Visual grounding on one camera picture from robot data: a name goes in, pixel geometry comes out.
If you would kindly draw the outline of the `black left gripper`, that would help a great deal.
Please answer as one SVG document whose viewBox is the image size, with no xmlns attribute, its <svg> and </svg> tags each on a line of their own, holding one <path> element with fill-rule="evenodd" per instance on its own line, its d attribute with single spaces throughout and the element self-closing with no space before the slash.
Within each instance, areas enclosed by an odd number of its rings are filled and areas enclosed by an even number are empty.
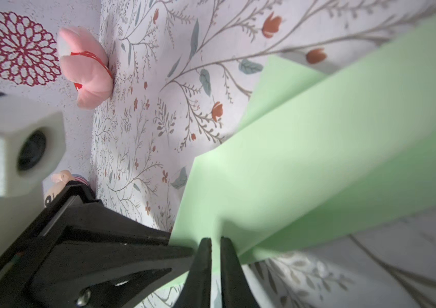
<svg viewBox="0 0 436 308">
<path fill-rule="evenodd" d="M 0 307 L 135 307 L 190 269 L 169 239 L 70 185 L 0 257 Z"/>
</svg>

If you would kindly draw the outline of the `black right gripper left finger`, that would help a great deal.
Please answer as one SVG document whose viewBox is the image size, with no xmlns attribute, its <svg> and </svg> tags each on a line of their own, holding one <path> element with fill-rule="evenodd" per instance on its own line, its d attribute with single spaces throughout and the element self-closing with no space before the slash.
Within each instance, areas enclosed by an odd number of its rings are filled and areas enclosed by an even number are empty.
<svg viewBox="0 0 436 308">
<path fill-rule="evenodd" d="M 210 307 L 211 269 L 211 239 L 203 238 L 174 308 Z"/>
</svg>

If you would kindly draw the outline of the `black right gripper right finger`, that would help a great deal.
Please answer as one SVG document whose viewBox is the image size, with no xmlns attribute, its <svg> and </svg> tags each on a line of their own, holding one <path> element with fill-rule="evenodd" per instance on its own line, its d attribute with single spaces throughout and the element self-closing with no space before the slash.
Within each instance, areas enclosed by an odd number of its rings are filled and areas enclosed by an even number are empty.
<svg viewBox="0 0 436 308">
<path fill-rule="evenodd" d="M 220 239 L 220 279 L 224 308 L 260 308 L 249 288 L 233 243 L 228 237 Z"/>
</svg>

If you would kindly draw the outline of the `light green paper sheet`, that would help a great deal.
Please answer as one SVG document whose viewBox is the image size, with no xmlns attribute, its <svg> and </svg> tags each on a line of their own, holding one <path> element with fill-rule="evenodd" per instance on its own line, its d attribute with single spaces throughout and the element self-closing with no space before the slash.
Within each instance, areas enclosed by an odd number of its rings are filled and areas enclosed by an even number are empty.
<svg viewBox="0 0 436 308">
<path fill-rule="evenodd" d="M 240 130 L 193 163 L 170 237 L 245 263 L 436 206 L 436 16 L 294 94 L 269 59 Z"/>
</svg>

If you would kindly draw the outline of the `striped hat doll plush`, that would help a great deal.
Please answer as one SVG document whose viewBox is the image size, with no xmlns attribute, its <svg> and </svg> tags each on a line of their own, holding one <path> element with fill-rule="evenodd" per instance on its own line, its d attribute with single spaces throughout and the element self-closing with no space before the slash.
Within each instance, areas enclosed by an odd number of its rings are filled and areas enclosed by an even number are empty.
<svg viewBox="0 0 436 308">
<path fill-rule="evenodd" d="M 68 182 L 74 181 L 89 185 L 86 178 L 81 175 L 73 174 L 68 170 L 62 170 L 52 175 L 53 186 L 44 194 L 44 206 L 48 207 L 55 197 L 67 186 Z"/>
</svg>

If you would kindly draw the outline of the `pink plush red dotted dress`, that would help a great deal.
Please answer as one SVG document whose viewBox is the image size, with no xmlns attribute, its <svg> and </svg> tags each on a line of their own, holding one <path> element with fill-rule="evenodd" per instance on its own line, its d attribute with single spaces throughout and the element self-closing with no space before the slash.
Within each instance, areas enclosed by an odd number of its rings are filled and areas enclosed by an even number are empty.
<svg viewBox="0 0 436 308">
<path fill-rule="evenodd" d="M 86 28 L 61 28 L 57 52 L 62 75 L 74 83 L 77 105 L 93 110 L 108 100 L 113 92 L 113 74 L 100 42 Z"/>
</svg>

